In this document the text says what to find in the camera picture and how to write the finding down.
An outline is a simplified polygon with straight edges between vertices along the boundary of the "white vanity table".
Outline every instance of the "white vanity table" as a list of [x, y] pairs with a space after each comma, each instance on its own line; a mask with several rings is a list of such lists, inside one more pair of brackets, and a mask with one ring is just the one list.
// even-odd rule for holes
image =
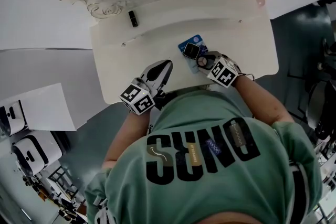
[[[256, 78], [278, 71], [271, 24], [256, 0], [72, 1], [83, 2], [99, 21], [91, 28], [91, 41], [108, 104], [118, 102], [125, 86], [146, 66], [162, 59], [174, 65], [165, 91], [210, 83], [191, 73], [177, 48], [197, 34], [209, 50], [227, 54]], [[129, 10], [138, 17], [137, 28], [131, 25]]]
[[[265, 8], [259, 8], [256, 0], [209, 0], [203, 5], [193, 6], [188, 1], [164, 0], [140, 6], [135, 10], [139, 16], [139, 26], [133, 28], [126, 14], [102, 20], [91, 28], [94, 58], [104, 100], [107, 104], [120, 102], [119, 95], [134, 77], [150, 64], [169, 59], [173, 71], [165, 91], [210, 84], [203, 73], [192, 74], [178, 44], [200, 35], [209, 50], [217, 50], [234, 59], [242, 72], [253, 73], [256, 78], [278, 72], [278, 59], [270, 20]], [[184, 13], [197, 13], [206, 19], [174, 22], [174, 4], [182, 18]], [[171, 6], [172, 11], [163, 11]], [[152, 30], [143, 32], [143, 28]], [[133, 40], [135, 34], [143, 33]]]

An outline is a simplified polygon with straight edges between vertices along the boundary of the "small black item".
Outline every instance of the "small black item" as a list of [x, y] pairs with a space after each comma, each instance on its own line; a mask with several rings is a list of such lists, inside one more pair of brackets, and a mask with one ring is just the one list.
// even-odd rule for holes
[[196, 59], [198, 54], [200, 54], [199, 50], [200, 47], [198, 45], [189, 42], [184, 48], [183, 55], [191, 59]]
[[128, 12], [128, 14], [130, 15], [130, 19], [131, 19], [133, 27], [137, 27], [138, 26], [138, 21], [136, 20], [134, 11], [131, 10], [130, 12]]
[[27, 160], [30, 160], [31, 162], [35, 161], [35, 159], [33, 158], [32, 154], [30, 153], [30, 151], [27, 151], [27, 156], [28, 156], [27, 157], [28, 159], [26, 158]]
[[9, 108], [9, 112], [10, 112], [10, 114], [11, 114], [12, 119], [13, 119], [13, 120], [16, 119], [16, 117], [15, 117], [15, 113], [14, 113], [14, 109], [13, 109], [12, 106]]

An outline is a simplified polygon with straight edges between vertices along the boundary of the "beige patch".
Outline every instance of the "beige patch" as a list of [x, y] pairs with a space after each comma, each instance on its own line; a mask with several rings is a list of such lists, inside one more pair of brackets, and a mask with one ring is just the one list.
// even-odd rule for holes
[[198, 154], [196, 143], [187, 143], [189, 149], [189, 156], [192, 166], [202, 165], [201, 159]]
[[246, 141], [243, 132], [238, 123], [230, 126], [231, 135], [235, 141], [236, 147], [242, 147], [246, 145]]

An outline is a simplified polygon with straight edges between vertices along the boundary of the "white table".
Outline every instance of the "white table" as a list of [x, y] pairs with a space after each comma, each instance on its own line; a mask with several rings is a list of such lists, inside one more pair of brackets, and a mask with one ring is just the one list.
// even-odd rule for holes
[[108, 45], [113, 27], [102, 21], [91, 28], [91, 40], [98, 77], [107, 104], [119, 102], [119, 95], [134, 77], [150, 64], [164, 59], [173, 61], [173, 71], [165, 92], [210, 84], [202, 73], [192, 74], [177, 45], [194, 35], [201, 35], [209, 50], [217, 50], [234, 59], [242, 72], [253, 73], [256, 78], [278, 71], [278, 59], [271, 23], [264, 8], [256, 7], [255, 0], [223, 0], [228, 14], [250, 7], [239, 22], [237, 18], [193, 20], [157, 28], [138, 37], [125, 47]]

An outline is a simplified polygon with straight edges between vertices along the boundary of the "black lettering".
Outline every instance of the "black lettering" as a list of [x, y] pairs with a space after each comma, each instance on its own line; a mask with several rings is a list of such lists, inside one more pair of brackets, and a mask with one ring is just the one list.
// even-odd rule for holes
[[147, 179], [158, 185], [167, 185], [174, 179], [173, 158], [167, 152], [160, 152], [157, 149], [156, 140], [161, 140], [162, 147], [171, 147], [169, 135], [150, 135], [147, 138], [147, 152], [150, 155], [159, 157], [163, 161], [163, 175], [158, 174], [158, 162], [146, 163], [146, 177]]
[[[193, 132], [185, 133], [187, 143], [195, 143], [195, 137]], [[183, 181], [197, 181], [203, 176], [203, 169], [201, 165], [192, 165], [193, 173], [190, 174], [187, 170], [187, 163], [185, 155], [189, 153], [189, 149], [183, 145], [181, 134], [179, 132], [172, 133], [174, 147], [178, 152], [176, 152], [176, 170], [177, 176]]]
[[[234, 126], [234, 124], [238, 124], [239, 126], [239, 128], [236, 128], [236, 130], [238, 130], [237, 134], [233, 133], [234, 128], [230, 129], [230, 126]], [[234, 119], [229, 120], [223, 125], [223, 129], [235, 153], [243, 162], [249, 161], [250, 159], [253, 159], [260, 155], [257, 144], [254, 141], [251, 131], [243, 118], [234, 118]], [[243, 136], [245, 140], [243, 146], [236, 145], [234, 135], [236, 137], [240, 135]]]
[[215, 126], [212, 127], [211, 130], [213, 132], [214, 140], [209, 136], [205, 129], [198, 130], [197, 136], [200, 142], [207, 171], [209, 173], [216, 173], [218, 170], [211, 151], [217, 156], [218, 160], [224, 167], [228, 167], [234, 163], [235, 158], [223, 138], [221, 128], [219, 126]]

